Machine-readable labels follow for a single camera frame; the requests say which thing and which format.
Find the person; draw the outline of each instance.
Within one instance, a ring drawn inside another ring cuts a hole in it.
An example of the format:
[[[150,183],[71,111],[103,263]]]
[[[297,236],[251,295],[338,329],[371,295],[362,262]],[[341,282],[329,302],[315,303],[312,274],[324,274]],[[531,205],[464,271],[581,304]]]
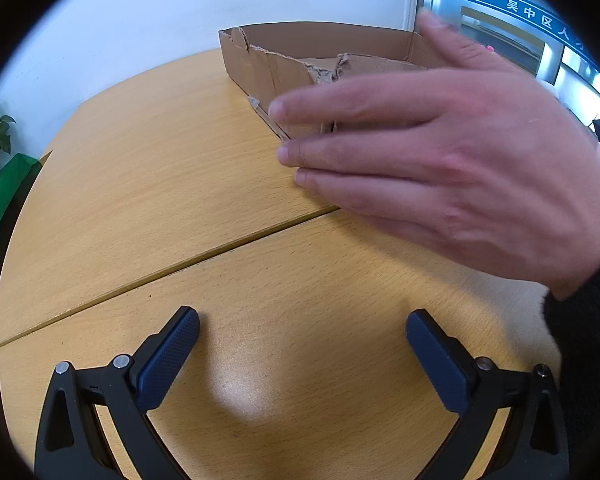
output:
[[[295,182],[395,237],[548,288],[560,400],[578,454],[600,423],[600,154],[554,95],[430,12],[418,31],[448,68],[291,91],[281,124],[364,129],[287,141]]]

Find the blue banner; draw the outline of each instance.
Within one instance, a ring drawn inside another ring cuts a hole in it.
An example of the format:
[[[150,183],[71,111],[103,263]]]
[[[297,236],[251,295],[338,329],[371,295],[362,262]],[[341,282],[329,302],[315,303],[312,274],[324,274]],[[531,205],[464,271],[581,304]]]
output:
[[[523,22],[533,25],[538,30],[555,38],[577,52],[584,59],[595,65],[587,49],[576,37],[572,28],[563,22],[554,13],[531,3],[528,0],[469,0],[491,9],[499,10],[509,16],[516,17]]]

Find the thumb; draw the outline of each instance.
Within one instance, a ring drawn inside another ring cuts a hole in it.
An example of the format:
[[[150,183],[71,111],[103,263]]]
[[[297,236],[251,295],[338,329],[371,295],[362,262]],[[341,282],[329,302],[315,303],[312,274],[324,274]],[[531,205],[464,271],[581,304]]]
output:
[[[501,58],[493,49],[486,49],[480,43],[454,31],[433,12],[420,9],[416,20],[416,30],[429,40],[435,51],[451,66],[473,70],[498,70],[518,72],[515,65]]]

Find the black sleeve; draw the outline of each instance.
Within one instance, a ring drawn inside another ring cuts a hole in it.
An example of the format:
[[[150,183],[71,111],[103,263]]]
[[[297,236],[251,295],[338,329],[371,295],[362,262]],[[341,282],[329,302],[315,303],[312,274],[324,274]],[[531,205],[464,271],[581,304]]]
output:
[[[548,294],[544,320],[562,354],[560,400],[573,457],[600,421],[600,270],[566,300]]]

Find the white wall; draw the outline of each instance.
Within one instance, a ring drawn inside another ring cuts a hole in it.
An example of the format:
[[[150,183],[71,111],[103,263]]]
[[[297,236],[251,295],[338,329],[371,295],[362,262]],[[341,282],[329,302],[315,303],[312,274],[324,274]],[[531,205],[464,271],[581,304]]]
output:
[[[86,99],[144,70],[218,46],[234,25],[323,20],[402,28],[412,0],[61,0],[0,76],[14,152],[40,156]]]

